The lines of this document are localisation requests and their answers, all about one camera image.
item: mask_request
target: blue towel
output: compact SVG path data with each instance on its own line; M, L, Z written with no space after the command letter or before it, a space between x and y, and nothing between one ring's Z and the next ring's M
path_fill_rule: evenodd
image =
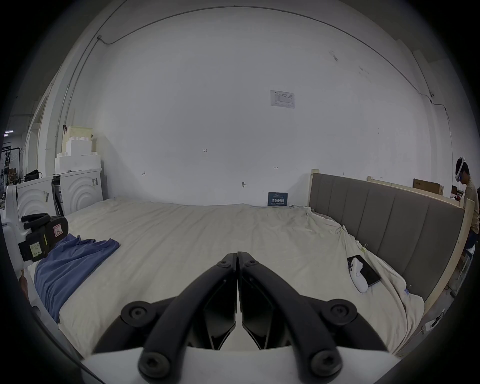
M40 260L35 271L35 288L57 323L60 308L72 293L119 247L112 239L97 242L68 234Z

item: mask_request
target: sticker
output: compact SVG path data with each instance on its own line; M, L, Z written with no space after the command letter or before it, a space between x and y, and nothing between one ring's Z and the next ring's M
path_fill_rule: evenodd
M268 193L269 206L287 206L288 193Z
M290 92L270 91L270 105L295 108L295 95Z
M32 251L32 256L34 258L42 254L42 248L40 247L40 243L30 245L30 250Z
M63 231L61 229L61 224L57 224L56 226L53 227L53 233L55 234L55 237L58 237L63 234Z

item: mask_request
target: white bedsheet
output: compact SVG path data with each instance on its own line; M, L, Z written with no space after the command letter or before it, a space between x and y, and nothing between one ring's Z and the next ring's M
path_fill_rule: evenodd
M347 257L361 254L361 245L310 208L187 206L119 198L67 219L75 236L113 238L121 244L60 310L60 330L84 357L125 304L177 296L227 253L237 251L250 253L302 295L351 301L392 353L423 316L422 298L406 293L404 279L370 252L363 257L382 282L359 293Z

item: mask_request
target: upholstered headboard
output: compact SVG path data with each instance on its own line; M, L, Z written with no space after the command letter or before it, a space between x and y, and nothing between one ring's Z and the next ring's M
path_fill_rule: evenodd
M344 225L427 300L459 247L465 209L370 181L314 173L311 182L312 210Z

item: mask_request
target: man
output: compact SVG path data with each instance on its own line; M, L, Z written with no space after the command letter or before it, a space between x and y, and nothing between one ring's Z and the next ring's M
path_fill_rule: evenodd
M456 180L466 185L465 198L473 200L475 208L473 211L472 225L470 232L468 233L467 243L465 244L465 250L472 248L479 237L480 215L479 215L479 195L475 185L473 184L472 177L470 176L470 170L465 162L465 159L461 157L456 162Z

